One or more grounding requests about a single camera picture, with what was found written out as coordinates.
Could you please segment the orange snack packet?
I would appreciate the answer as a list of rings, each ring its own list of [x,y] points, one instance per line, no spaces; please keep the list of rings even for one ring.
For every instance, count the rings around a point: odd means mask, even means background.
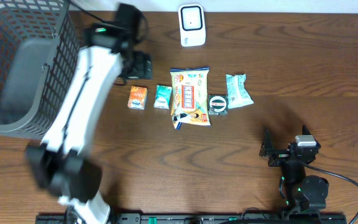
[[[148,89],[146,87],[131,86],[127,106],[134,110],[144,110],[147,101]]]

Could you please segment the green tissue packet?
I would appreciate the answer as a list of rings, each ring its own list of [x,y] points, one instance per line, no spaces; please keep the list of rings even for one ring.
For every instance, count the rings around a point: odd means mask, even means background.
[[[154,108],[169,109],[170,97],[172,94],[171,86],[157,85]]]

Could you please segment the yellow snack bag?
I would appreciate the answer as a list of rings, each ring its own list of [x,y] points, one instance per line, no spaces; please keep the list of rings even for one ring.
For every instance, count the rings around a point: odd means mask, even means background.
[[[208,82],[209,67],[173,68],[171,117],[175,129],[182,124],[211,126],[208,114]]]

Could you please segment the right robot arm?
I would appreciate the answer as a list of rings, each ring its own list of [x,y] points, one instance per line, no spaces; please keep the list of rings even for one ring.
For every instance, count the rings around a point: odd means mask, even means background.
[[[295,136],[295,141],[286,149],[276,149],[268,129],[264,130],[259,156],[268,157],[268,166],[281,169],[279,191],[287,203],[287,208],[281,212],[283,219],[294,219],[297,215],[319,216],[326,208],[328,181],[317,175],[306,175],[305,171],[320,148],[306,126],[302,126],[302,133]]]

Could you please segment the light green snack packet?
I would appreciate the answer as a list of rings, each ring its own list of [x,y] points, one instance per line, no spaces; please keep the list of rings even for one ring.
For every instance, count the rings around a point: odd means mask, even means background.
[[[245,89],[246,74],[226,74],[228,108],[234,109],[254,104],[253,99]]]

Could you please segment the black round-logo snack packet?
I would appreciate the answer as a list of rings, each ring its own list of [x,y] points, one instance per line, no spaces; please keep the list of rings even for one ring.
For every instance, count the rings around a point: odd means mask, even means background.
[[[227,115],[228,100],[226,95],[208,96],[208,114],[209,115]]]

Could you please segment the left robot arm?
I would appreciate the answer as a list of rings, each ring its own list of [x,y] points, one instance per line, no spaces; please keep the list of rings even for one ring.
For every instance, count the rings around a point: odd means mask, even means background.
[[[137,28],[94,24],[85,30],[73,81],[50,129],[25,157],[38,187],[57,197],[77,223],[109,223],[99,187],[102,168],[89,158],[94,131],[116,79],[134,67]]]

